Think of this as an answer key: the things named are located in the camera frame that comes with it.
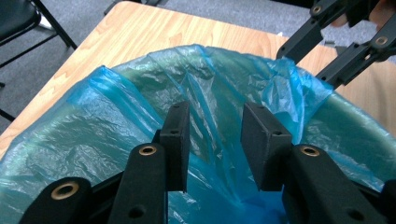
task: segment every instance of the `chair seat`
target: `chair seat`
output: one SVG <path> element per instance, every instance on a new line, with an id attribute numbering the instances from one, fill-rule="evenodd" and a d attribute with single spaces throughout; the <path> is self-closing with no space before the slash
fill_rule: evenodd
<path id="1" fill-rule="evenodd" d="M 40 23 L 41 15 L 30 2 L 25 0 L 1 0 L 1 2 L 0 45 L 7 43 L 12 36 L 23 34 Z"/>

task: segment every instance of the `wooden table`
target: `wooden table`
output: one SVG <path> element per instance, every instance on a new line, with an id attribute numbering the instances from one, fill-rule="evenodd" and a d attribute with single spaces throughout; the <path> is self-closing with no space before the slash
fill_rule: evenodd
<path id="1" fill-rule="evenodd" d="M 47 85 L 0 136 L 0 158 L 11 141 L 40 118 L 77 81 L 104 64 L 113 67 L 149 52 L 200 44 L 275 58 L 285 38 L 132 2 L 118 3 L 91 32 Z M 317 74 L 336 53 L 316 47 L 299 66 Z M 338 91 L 396 135 L 396 66 L 374 64 Z"/>

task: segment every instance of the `light wood tabletop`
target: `light wood tabletop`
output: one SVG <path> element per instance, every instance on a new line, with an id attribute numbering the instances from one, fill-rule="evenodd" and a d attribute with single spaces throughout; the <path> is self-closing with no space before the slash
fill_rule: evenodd
<path id="1" fill-rule="evenodd" d="M 40 118 L 70 87 L 102 64 L 113 67 L 152 51 L 190 44 L 274 59 L 285 40 L 225 22 L 132 2 L 118 3 L 2 133 L 0 158 L 18 134 Z M 334 49 L 317 46 L 298 65 L 315 75 L 335 56 Z M 392 99 L 396 94 L 395 73 L 394 64 L 377 63 L 338 90 L 393 135 L 396 135 L 396 102 Z"/>

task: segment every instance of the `person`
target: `person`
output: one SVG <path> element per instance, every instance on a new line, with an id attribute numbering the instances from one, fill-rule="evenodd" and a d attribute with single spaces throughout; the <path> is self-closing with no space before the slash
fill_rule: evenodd
<path id="1" fill-rule="evenodd" d="M 376 24 L 376 30 L 380 30 L 388 19 L 396 13 L 396 0 L 379 0 L 373 11 L 370 13 L 369 20 Z M 347 23 L 347 15 L 332 22 L 332 26 L 339 27 Z"/>

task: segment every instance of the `chair leg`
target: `chair leg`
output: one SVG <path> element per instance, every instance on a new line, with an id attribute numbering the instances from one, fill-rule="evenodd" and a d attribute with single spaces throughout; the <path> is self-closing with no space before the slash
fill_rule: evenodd
<path id="1" fill-rule="evenodd" d="M 14 119 L 15 119 L 14 117 L 12 117 L 10 114 L 8 114 L 6 111 L 4 111 L 2 109 L 0 109 L 0 116 L 5 119 L 8 119 L 11 122 L 14 121 Z"/>
<path id="2" fill-rule="evenodd" d="M 44 15 L 44 17 L 49 21 L 50 25 L 56 31 L 56 33 L 61 37 L 67 47 L 72 47 L 73 49 L 77 48 L 77 45 L 73 42 L 72 38 L 66 33 L 64 28 L 55 20 L 55 18 L 50 14 L 44 4 L 41 3 L 40 0 L 33 0 L 35 5 L 38 7 L 40 12 Z"/>

